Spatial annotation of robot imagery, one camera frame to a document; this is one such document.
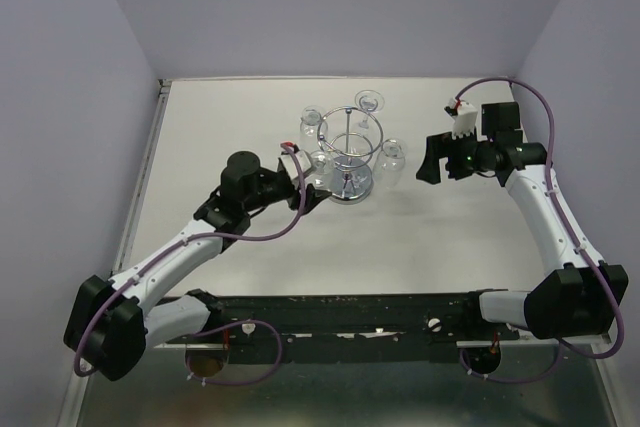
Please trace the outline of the clear wine glass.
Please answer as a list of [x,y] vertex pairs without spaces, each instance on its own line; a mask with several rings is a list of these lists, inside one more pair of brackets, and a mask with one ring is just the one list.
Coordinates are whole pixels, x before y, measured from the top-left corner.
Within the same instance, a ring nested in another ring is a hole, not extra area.
[[312,172],[307,177],[307,183],[318,190],[329,190],[334,178],[335,162],[331,155],[316,150],[310,154]]

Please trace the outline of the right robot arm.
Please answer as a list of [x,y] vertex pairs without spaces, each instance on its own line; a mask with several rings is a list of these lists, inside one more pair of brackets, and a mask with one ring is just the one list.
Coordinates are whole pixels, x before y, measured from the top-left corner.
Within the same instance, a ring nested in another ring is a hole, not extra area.
[[462,331],[480,339],[497,323],[542,340],[607,333],[628,276],[622,266],[607,263],[578,226],[547,166],[546,148],[524,139],[518,104],[475,108],[451,100],[445,111],[452,129],[427,138],[417,179],[435,185],[443,175],[462,180],[494,174],[523,215],[545,275],[530,292],[481,292],[477,304],[460,314]]

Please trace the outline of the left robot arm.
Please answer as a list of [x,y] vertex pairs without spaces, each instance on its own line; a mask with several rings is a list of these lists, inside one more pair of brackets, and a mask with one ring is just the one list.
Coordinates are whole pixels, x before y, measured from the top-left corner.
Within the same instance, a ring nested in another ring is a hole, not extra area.
[[[168,304],[160,301],[234,243],[279,239],[329,197],[329,192],[306,182],[314,171],[310,154],[289,142],[280,148],[274,171],[262,167],[252,152],[232,154],[219,186],[172,240],[119,274],[108,279],[93,275],[79,286],[63,335],[64,344],[75,353],[76,376],[99,372],[119,380],[152,346],[183,335],[209,342],[220,334],[220,315],[198,297],[186,294]],[[252,215],[278,202],[294,211],[290,223],[272,234],[248,235]]]

